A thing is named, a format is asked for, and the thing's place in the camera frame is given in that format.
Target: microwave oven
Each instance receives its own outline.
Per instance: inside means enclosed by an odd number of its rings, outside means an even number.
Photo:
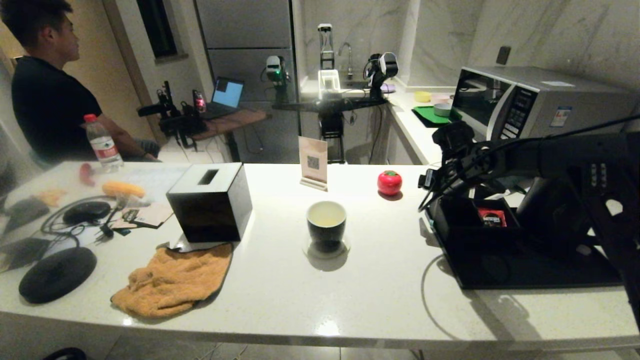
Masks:
[[[628,90],[536,67],[463,67],[449,118],[478,142],[541,137],[629,116],[637,102]]]

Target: table sign card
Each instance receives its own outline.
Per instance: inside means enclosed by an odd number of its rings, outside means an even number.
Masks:
[[[325,141],[298,137],[300,146],[300,166],[302,178],[300,183],[312,188],[327,191],[327,144]]]

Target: white countertop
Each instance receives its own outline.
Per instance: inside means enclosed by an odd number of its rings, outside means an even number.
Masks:
[[[390,103],[391,114],[393,114],[394,120],[402,131],[402,135],[409,141],[412,149],[415,151],[418,159],[423,164],[438,163],[442,159],[442,151],[440,147],[433,143],[432,136],[437,130],[433,127],[425,127],[420,120],[411,111],[416,106],[428,106],[433,105],[430,102],[417,102],[413,98],[413,92],[407,92],[405,87],[399,81],[395,79],[386,80],[387,84],[393,84],[396,86],[396,92],[388,94]],[[317,99],[318,84],[317,80],[306,80],[300,86],[301,98],[303,101],[309,101],[311,99]],[[436,93],[432,92],[432,95],[451,95],[451,93]],[[342,91],[343,97],[363,97],[362,90],[344,89]]]
[[[99,185],[136,169],[183,165],[126,164],[79,183],[78,163],[64,163],[22,186],[7,205],[39,190],[71,190],[63,203],[98,195]],[[18,294],[27,268],[0,274],[0,314],[34,316],[121,329],[123,333],[193,340],[340,347],[461,349],[480,343],[503,350],[583,350],[638,347],[640,335],[622,287],[572,290],[462,291],[439,248],[422,234],[416,187],[425,166],[392,166],[403,196],[377,193],[377,175],[389,166],[331,165],[329,191],[300,185],[299,165],[246,165],[253,214],[220,295],[204,307],[165,320],[131,318],[109,298],[127,276],[145,266],[155,247],[180,238],[175,217],[160,229],[116,234],[89,244],[98,263],[88,280],[64,297],[34,306]],[[305,211],[333,199],[348,213],[351,250],[336,263],[310,261]],[[432,242],[433,235],[425,234]]]

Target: refrigerator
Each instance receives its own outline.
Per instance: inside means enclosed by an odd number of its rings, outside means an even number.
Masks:
[[[233,132],[245,163],[298,163],[300,113],[273,110],[273,84],[261,73],[269,56],[282,56],[291,77],[289,102],[298,101],[290,0],[196,0],[212,77],[244,81],[240,107],[270,119]]]

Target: laptop screen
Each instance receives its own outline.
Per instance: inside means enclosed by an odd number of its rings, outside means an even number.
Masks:
[[[237,108],[240,102],[240,95],[242,95],[243,85],[242,81],[218,78],[218,80],[216,80],[216,91],[213,93],[211,102]]]

